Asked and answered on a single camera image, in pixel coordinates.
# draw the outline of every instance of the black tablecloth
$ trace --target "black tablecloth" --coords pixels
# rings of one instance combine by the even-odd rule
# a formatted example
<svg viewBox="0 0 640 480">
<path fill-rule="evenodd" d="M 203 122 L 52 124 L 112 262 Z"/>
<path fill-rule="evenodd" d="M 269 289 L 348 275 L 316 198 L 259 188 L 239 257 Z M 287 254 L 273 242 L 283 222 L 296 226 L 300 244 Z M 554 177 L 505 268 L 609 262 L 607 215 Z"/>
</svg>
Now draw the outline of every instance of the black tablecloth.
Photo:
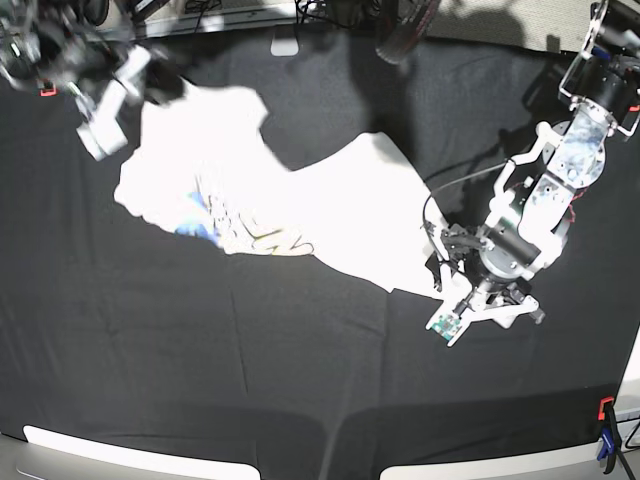
<svg viewBox="0 0 640 480">
<path fill-rule="evenodd" d="M 291 58 L 270 55 L 268 30 L 169 43 L 197 53 L 194 82 L 258 91 L 265 141 L 291 169 L 384 131 L 433 187 L 524 149 L 537 121 L 566 111 L 560 57 L 431 41 L 396 68 L 367 36 L 300 38 Z M 482 322 L 447 349 L 424 330 L 435 301 L 312 257 L 225 256 L 131 217 L 112 194 L 133 146 L 97 163 L 70 98 L 1 88 L 3 433 L 35 425 L 274 480 L 595 440 L 640 319 L 640 135 L 609 143 L 565 253 L 535 278 L 545 322 Z M 480 219 L 489 190 L 466 184 L 443 208 Z"/>
</svg>

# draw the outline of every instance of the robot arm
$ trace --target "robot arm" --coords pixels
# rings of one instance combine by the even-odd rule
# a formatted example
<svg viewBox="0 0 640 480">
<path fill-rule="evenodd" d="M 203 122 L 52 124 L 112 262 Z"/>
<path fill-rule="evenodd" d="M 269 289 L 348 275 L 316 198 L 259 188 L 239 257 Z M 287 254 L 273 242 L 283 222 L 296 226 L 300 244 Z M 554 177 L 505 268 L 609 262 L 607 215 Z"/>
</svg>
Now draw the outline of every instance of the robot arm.
<svg viewBox="0 0 640 480">
<path fill-rule="evenodd" d="M 127 143 L 117 120 L 125 104 L 179 96 L 169 90 L 182 82 L 162 49 L 135 41 L 123 9 L 122 38 L 108 44 L 85 17 L 89 1 L 0 0 L 0 75 L 18 90 L 70 93 L 84 117 L 80 139 L 101 160 Z M 162 68 L 176 78 L 149 89 L 149 70 Z"/>
<path fill-rule="evenodd" d="M 445 300 L 427 329 L 452 346 L 476 321 L 492 319 L 504 328 L 523 314 L 542 321 L 544 313 L 527 293 L 527 282 L 562 253 L 571 201 L 602 173 L 607 137 L 616 131 L 635 133 L 640 113 L 630 129 L 623 124 L 640 103 L 639 87 L 640 15 L 617 0 L 603 0 L 559 87 L 573 118 L 553 128 L 538 124 L 532 149 L 506 162 L 494 184 L 490 213 L 475 233 L 477 248 L 451 258 L 456 238 L 470 233 L 459 226 L 431 228 Z M 540 158 L 545 163 L 541 174 L 505 190 L 519 166 Z"/>
</svg>

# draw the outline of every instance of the black wire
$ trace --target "black wire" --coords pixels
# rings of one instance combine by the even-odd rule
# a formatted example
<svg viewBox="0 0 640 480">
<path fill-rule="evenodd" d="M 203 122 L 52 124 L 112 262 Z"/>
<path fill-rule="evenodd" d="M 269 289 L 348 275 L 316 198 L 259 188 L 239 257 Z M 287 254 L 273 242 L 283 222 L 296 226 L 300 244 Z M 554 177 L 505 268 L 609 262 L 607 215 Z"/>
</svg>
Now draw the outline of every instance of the black wire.
<svg viewBox="0 0 640 480">
<path fill-rule="evenodd" d="M 338 28 L 344 28 L 346 30 L 353 30 L 357 25 L 353 24 L 353 25 L 343 25 L 340 22 L 336 22 L 335 20 L 333 20 L 332 18 L 329 18 L 328 16 L 325 17 L 321 17 L 319 15 L 313 15 L 312 13 L 308 13 L 302 10 L 302 8 L 300 7 L 300 3 L 302 2 L 302 0 L 295 0 L 295 6 L 296 6 L 296 14 L 300 14 L 300 17 L 302 18 L 300 23 L 303 23 L 305 18 L 313 18 L 315 20 L 321 20 L 323 22 L 326 23 L 330 23 L 331 25 L 335 25 Z M 322 1 L 318 1 L 318 0 L 310 0 L 309 2 L 307 2 L 308 4 L 323 4 L 326 5 L 326 3 L 322 2 Z"/>
<path fill-rule="evenodd" d="M 488 168 L 484 168 L 478 172 L 474 172 L 474 173 L 470 173 L 469 175 L 465 175 L 464 177 L 460 177 L 457 178 L 455 180 L 452 180 L 448 183 L 445 183 L 444 185 L 440 185 L 438 188 L 436 188 L 435 190 L 432 190 L 429 193 L 429 196 L 427 197 L 427 200 L 424 202 L 424 207 L 422 207 L 422 228 L 424 228 L 425 232 L 427 232 L 427 237 L 429 238 L 429 242 L 431 243 L 431 246 L 433 247 L 433 250 L 436 252 L 436 255 L 438 256 L 438 262 L 440 264 L 442 264 L 444 262 L 444 257 L 442 256 L 442 254 L 440 253 L 440 250 L 436 247 L 436 244 L 433 240 L 433 237 L 431 236 L 431 231 L 429 228 L 429 225 L 431 224 L 431 222 L 429 222 L 427 220 L 427 206 L 429 205 L 429 200 L 431 200 L 431 198 L 435 197 L 435 195 L 444 190 L 445 188 L 449 188 L 453 185 L 456 185 L 458 183 L 461 182 L 466 182 L 467 180 L 470 180 L 472 178 L 475 177 L 479 177 L 480 175 L 485 175 L 489 172 L 493 172 L 494 170 L 498 170 L 502 167 L 504 167 L 508 162 L 510 162 L 512 160 L 507 160 L 506 162 L 502 162 L 499 163 L 498 165 L 494 165 L 493 167 L 488 167 Z"/>
<path fill-rule="evenodd" d="M 200 22 L 202 21 L 202 17 L 206 12 L 210 12 L 211 10 L 218 8 L 222 5 L 221 0 L 187 0 L 187 3 L 184 6 L 184 13 L 199 13 L 198 21 L 196 22 L 196 28 L 193 30 L 193 33 L 196 33 L 200 28 Z"/>
<path fill-rule="evenodd" d="M 304 6 L 304 14 L 305 14 L 305 15 L 307 15 L 307 13 L 309 12 L 309 4 L 310 4 L 310 3 L 311 3 L 311 2 L 307 2 L 307 3 L 305 4 L 305 6 Z M 300 19 L 300 25 L 302 25 L 303 23 L 304 23 L 304 17 L 302 17 L 302 18 Z"/>
<path fill-rule="evenodd" d="M 639 450 L 640 449 L 640 445 L 629 445 L 629 442 L 631 441 L 633 436 L 638 432 L 638 428 L 640 428 L 640 420 L 638 420 L 638 423 L 636 423 L 636 426 L 633 427 L 633 430 L 631 430 L 631 433 L 627 437 L 627 441 L 624 442 L 624 448 L 626 448 L 627 450 Z"/>
<path fill-rule="evenodd" d="M 629 480 L 636 480 L 636 476 L 633 474 L 633 470 L 631 470 L 631 466 L 629 465 L 629 462 L 627 462 L 627 459 L 624 456 L 624 453 L 622 453 L 621 450 L 616 449 L 616 455 L 620 459 L 620 463 L 622 463 L 622 466 L 624 467 L 624 471 L 627 472 L 627 475 L 629 476 Z"/>
</svg>

